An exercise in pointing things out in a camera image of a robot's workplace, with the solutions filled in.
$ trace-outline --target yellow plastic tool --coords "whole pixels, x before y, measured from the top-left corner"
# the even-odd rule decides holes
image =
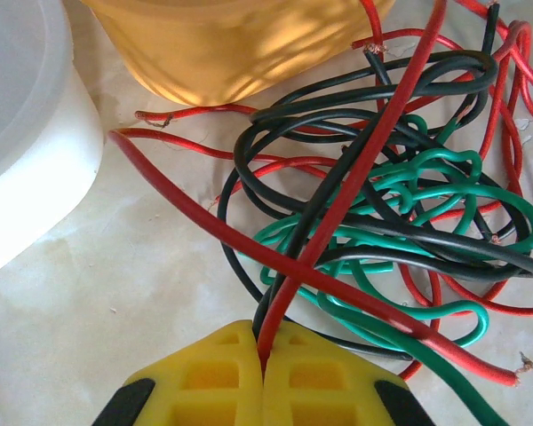
[[[263,377],[250,321],[140,370],[93,426],[430,426],[398,376],[285,322]]]
[[[82,0],[136,79],[188,105],[236,102],[369,36],[359,0]],[[394,0],[375,0],[381,18]]]

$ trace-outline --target orange plastic container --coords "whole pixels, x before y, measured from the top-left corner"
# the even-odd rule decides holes
[[[359,0],[83,0],[136,79],[182,104],[266,89],[370,34]],[[381,18],[394,0],[375,0]]]

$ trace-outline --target marble surface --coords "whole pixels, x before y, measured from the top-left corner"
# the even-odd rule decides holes
[[[76,0],[65,3],[74,32],[76,67],[106,130],[139,124],[133,117],[136,109],[180,108],[138,85],[88,9]],[[533,24],[533,0],[502,3],[506,21]],[[422,27],[431,4],[432,0],[400,0],[386,28]],[[477,48],[481,32],[479,19],[450,3],[443,34]],[[389,59],[409,54],[413,42],[389,43]],[[245,103],[266,106],[293,88],[363,65],[360,53],[350,51]],[[440,122],[453,107],[441,105],[423,114]],[[515,118],[528,117],[520,106]],[[483,114],[455,135],[451,146],[477,148],[486,118]],[[521,132],[525,141],[521,182],[525,197],[533,202],[533,122],[521,123],[527,124]],[[213,114],[173,122],[169,131],[230,149],[246,124],[234,114]],[[145,141],[141,147],[206,207],[219,194],[231,168],[228,162],[162,143]],[[496,152],[485,168],[504,182]],[[273,182],[281,184],[277,178]],[[285,189],[301,191],[298,185]],[[233,203],[231,223],[238,229],[253,234],[268,223],[242,195]],[[257,273],[254,263],[245,265]],[[397,301],[410,300],[396,273],[379,285]],[[533,306],[533,280],[512,280],[498,301]],[[0,426],[91,424],[128,375],[218,327],[250,318],[254,309],[219,243],[169,205],[109,144],[99,176],[77,209],[0,271]],[[348,335],[300,302],[292,313],[308,325]],[[473,320],[446,320],[442,331],[456,336],[462,327],[473,327]],[[491,314],[488,334],[470,350],[497,365],[516,368],[519,351],[533,359],[533,319]],[[395,372],[404,367],[401,362],[379,362]],[[533,425],[533,372],[524,375],[517,388],[467,376],[511,424]],[[476,424],[430,371],[418,373],[410,387],[439,426]]]

